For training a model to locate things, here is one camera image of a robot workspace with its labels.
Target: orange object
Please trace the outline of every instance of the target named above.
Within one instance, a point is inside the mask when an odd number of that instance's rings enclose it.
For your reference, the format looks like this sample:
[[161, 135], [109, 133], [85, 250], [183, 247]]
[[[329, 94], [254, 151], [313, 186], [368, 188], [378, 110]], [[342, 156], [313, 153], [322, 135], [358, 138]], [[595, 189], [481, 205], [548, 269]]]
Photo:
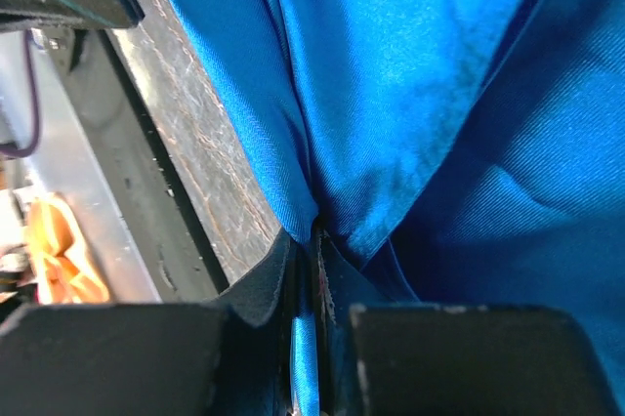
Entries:
[[98, 304], [110, 300], [87, 241], [59, 195], [50, 194], [31, 203], [25, 239], [40, 304]]

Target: scratched surface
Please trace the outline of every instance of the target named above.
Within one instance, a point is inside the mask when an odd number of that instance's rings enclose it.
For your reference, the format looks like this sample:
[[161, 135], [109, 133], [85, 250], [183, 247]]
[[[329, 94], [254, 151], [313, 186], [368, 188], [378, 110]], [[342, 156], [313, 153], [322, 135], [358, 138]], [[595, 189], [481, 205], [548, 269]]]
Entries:
[[265, 255], [278, 223], [167, 0], [139, 0], [145, 20], [119, 48], [215, 253], [233, 282]]

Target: cable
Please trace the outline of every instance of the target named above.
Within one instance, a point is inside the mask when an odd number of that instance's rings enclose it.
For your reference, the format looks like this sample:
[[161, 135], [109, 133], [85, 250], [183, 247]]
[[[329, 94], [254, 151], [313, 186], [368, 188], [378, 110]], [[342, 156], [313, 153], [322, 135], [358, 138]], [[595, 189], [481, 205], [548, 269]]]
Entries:
[[32, 114], [32, 137], [26, 147], [16, 147], [14, 143], [4, 143], [0, 145], [0, 153], [12, 159], [21, 159], [32, 155], [39, 146], [41, 139], [41, 114], [39, 112], [39, 96], [35, 82], [35, 71], [32, 65], [32, 55], [30, 54], [30, 32], [23, 35], [23, 52], [26, 58], [26, 74], [28, 76], [28, 87], [30, 88], [30, 107]]

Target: blue fabric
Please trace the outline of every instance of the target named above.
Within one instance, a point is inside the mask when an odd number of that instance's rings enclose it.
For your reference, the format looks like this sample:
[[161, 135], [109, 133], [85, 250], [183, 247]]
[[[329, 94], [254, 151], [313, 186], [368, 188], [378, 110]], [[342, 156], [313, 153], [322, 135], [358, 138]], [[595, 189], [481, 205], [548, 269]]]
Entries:
[[171, 1], [298, 242], [319, 217], [402, 300], [565, 308], [625, 405], [625, 0]]
[[[308, 256], [301, 256], [296, 260], [303, 263], [307, 259]], [[296, 280], [300, 287], [291, 330], [291, 396], [293, 401], [297, 400], [303, 415], [316, 415], [320, 412], [311, 273], [309, 266], [296, 265]]]

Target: blue satin fabric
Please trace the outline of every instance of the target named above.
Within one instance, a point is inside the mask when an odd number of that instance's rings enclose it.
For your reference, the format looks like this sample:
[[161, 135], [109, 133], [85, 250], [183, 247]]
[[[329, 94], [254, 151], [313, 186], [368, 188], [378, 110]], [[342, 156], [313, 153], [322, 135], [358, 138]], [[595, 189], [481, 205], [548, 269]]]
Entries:
[[319, 217], [397, 299], [573, 312], [625, 404], [625, 0], [171, 1], [298, 242]]

